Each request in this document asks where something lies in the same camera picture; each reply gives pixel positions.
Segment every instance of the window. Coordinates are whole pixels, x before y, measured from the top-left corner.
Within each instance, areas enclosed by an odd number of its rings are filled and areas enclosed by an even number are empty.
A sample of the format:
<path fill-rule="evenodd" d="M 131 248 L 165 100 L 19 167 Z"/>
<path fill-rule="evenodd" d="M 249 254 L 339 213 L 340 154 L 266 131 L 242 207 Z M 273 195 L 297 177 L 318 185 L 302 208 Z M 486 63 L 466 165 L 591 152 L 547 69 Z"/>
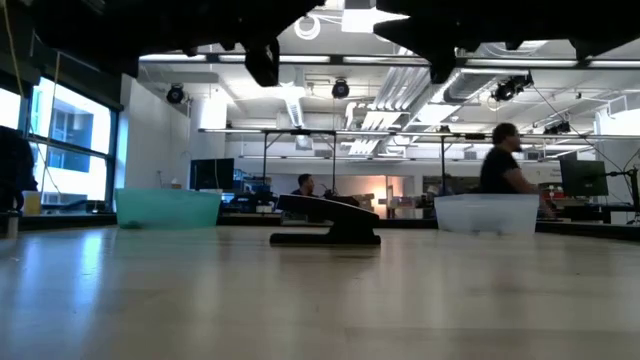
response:
<path fill-rule="evenodd" d="M 67 204 L 78 200 L 105 200 L 107 166 L 105 159 L 69 150 L 31 143 L 35 166 L 33 174 L 43 204 Z M 43 156 L 47 156 L 45 170 Z"/>
<path fill-rule="evenodd" d="M 42 203 L 107 200 L 115 114 L 47 79 L 33 88 L 28 139 Z"/>
<path fill-rule="evenodd" d="M 29 132 L 107 154 L 111 111 L 43 78 L 33 88 Z"/>
<path fill-rule="evenodd" d="M 0 89 L 0 126 L 18 128 L 20 119 L 20 95 Z"/>

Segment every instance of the camera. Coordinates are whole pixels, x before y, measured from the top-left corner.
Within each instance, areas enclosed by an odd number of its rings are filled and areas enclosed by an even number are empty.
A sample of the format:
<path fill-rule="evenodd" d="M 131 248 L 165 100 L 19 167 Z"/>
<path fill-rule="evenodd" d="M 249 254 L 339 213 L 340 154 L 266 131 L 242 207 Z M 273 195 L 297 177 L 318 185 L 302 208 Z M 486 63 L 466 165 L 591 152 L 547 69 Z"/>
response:
<path fill-rule="evenodd" d="M 337 79 L 335 85 L 333 85 L 333 89 L 331 90 L 331 95 L 333 95 L 334 99 L 344 99 L 349 96 L 349 85 L 347 85 L 347 80 Z"/>
<path fill-rule="evenodd" d="M 179 105 L 184 104 L 189 100 L 189 96 L 184 91 L 183 84 L 172 84 L 171 89 L 167 92 L 167 101 L 169 104 Z"/>

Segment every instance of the teal plastic bin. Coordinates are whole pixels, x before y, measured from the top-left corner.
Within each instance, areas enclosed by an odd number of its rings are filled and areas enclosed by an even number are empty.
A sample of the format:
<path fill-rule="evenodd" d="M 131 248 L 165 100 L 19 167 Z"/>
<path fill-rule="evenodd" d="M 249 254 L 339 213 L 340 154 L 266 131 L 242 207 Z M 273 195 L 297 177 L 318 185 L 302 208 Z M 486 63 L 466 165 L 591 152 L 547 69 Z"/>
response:
<path fill-rule="evenodd" d="M 116 189 L 123 229 L 193 229 L 215 226 L 220 194 L 176 189 Z"/>

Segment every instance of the table surface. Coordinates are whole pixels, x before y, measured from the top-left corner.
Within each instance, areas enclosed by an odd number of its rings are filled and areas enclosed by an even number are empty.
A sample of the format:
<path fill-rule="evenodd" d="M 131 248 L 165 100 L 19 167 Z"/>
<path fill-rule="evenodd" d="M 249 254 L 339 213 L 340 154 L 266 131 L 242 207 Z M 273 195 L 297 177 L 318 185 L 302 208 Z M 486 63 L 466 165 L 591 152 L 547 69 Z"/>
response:
<path fill-rule="evenodd" d="M 301 229 L 0 241 L 0 358 L 640 358 L 639 246 L 381 229 L 379 248 L 272 248 L 276 231 Z"/>

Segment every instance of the white plastic bin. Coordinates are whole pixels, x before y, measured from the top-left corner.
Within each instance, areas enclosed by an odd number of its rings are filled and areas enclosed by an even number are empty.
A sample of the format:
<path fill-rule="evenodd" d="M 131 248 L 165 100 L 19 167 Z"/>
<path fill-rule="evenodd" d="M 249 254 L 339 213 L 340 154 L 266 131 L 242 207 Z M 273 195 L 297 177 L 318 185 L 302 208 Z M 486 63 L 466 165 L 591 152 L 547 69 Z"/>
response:
<path fill-rule="evenodd" d="M 435 198 L 440 230 L 527 234 L 536 230 L 538 195 L 464 194 Z"/>

